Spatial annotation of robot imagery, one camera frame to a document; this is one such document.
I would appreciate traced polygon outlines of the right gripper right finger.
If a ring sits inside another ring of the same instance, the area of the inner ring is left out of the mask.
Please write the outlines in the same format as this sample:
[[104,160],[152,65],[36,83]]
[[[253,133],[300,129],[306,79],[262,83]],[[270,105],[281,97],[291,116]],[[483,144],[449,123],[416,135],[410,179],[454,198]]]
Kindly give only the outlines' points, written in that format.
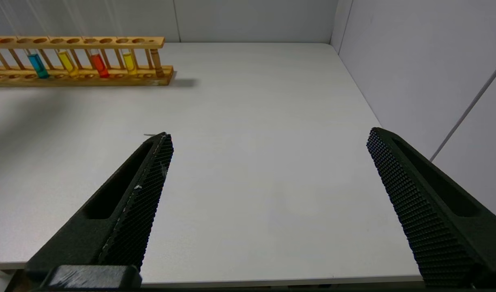
[[425,286],[496,287],[496,215],[395,133],[367,150]]

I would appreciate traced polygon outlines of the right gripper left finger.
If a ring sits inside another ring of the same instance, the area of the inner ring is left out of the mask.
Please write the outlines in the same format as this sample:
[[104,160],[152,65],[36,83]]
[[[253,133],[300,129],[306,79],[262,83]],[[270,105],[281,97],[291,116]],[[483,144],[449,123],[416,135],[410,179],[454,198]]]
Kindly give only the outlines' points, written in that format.
[[168,133],[144,141],[31,257],[25,270],[98,264],[140,269],[173,153]]

